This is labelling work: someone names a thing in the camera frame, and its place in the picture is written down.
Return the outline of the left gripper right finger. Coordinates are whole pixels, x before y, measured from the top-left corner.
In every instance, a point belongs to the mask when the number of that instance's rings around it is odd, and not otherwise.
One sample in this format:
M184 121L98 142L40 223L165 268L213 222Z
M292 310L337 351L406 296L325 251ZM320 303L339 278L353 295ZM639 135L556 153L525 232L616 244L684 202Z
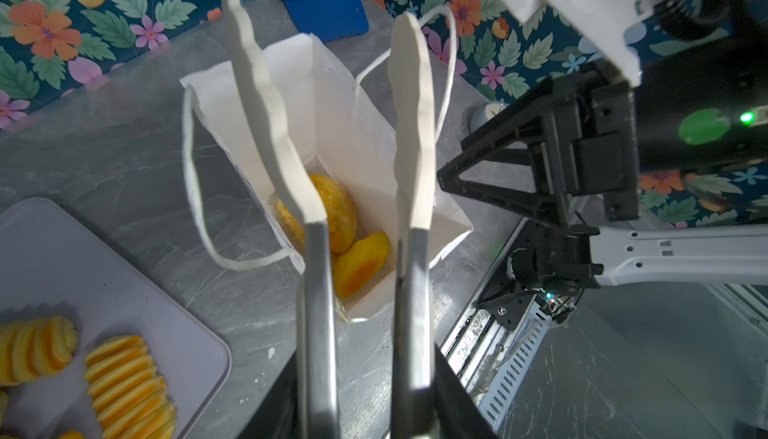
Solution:
M390 432L394 438L429 438L434 430L429 232L435 194L435 100L426 40L410 13L394 22L387 72L398 116Z

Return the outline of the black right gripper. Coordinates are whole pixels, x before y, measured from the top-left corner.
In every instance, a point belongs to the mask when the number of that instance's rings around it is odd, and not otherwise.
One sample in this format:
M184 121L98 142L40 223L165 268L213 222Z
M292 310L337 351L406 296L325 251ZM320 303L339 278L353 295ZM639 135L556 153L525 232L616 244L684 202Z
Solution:
M575 197L600 195L610 221L639 216L633 88L606 60L546 78L461 142L437 173L445 192L565 227ZM534 191L462 179L482 162L531 170Z

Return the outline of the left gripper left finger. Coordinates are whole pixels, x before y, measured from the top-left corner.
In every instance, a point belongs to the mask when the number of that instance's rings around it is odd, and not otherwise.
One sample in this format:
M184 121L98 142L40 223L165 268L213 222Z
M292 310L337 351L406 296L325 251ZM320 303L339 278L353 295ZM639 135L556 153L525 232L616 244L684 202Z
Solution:
M303 438L338 438L335 303L324 204L290 138L274 86L241 0L222 0L237 90L256 149L280 200L305 230L305 271L297 291L298 412Z

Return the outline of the white cartoon paper bag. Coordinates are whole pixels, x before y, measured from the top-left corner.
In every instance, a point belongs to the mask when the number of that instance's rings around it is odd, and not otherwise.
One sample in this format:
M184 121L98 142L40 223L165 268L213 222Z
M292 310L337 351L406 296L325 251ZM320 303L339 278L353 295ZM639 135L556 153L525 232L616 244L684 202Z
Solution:
M355 241L383 232L390 251L384 267L360 291L339 298L334 291L333 266L341 254L330 250L330 270L336 309L347 322L371 319L395 298L398 250L398 214L394 159L396 125L389 124L353 75L315 36L298 34L261 48L274 86L287 109L290 138L309 175L333 179L351 197L357 215ZM259 259L237 261L220 254L217 264L242 271L289 259L305 271L305 246L295 243L278 216L280 200L256 149L239 98L231 58L183 79L183 162L190 209L208 252L214 245L206 229L200 184L192 158L193 128L201 123L227 153L267 218L280 249ZM435 100L435 152L448 104ZM456 202L436 183L429 232L429 268L445 258L472 226Z

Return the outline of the scalloped yellow bread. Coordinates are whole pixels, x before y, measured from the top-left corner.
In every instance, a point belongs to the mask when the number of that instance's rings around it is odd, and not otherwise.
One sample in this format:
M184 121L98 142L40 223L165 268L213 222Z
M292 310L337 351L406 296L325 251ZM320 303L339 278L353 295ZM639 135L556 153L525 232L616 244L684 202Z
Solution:
M384 267L389 251L388 237L376 232L339 255L333 266L336 296L344 299L360 291Z

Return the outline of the oval orange bread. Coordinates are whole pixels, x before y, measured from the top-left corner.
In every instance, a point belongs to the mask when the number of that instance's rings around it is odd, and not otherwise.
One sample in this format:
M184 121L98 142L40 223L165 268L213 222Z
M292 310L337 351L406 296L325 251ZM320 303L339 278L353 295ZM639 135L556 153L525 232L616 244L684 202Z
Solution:
M311 175L328 216L330 250L334 254L346 252L354 243L357 234L357 215L354 202L347 192L333 179L322 175ZM305 246L304 227L295 219L282 201L276 205L278 216L290 232L300 250Z

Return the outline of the ribbed spiral bread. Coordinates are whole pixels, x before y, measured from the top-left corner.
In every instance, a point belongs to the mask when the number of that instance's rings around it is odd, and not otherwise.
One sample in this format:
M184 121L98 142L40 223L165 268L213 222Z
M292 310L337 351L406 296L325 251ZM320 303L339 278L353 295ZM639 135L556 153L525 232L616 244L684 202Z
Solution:
M62 316L1 325L1 385L55 376L73 361L78 344L74 323Z

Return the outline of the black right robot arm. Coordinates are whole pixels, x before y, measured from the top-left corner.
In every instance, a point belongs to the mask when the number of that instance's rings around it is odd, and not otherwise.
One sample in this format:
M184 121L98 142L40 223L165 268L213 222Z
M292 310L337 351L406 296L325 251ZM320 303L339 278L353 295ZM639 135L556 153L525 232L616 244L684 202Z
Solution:
M649 282L767 281L765 226L637 232L643 174L723 172L767 158L767 29L748 0L500 0L549 6L596 61L547 78L462 141L441 188L534 231L502 297Z

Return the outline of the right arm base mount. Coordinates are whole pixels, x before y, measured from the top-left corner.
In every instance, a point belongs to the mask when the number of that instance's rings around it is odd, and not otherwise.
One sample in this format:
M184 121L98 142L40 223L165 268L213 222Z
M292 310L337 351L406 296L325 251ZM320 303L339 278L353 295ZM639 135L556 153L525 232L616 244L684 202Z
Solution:
M441 346L441 353L474 411L500 438L508 414L550 329L567 322L580 297L538 290L480 307L467 306Z

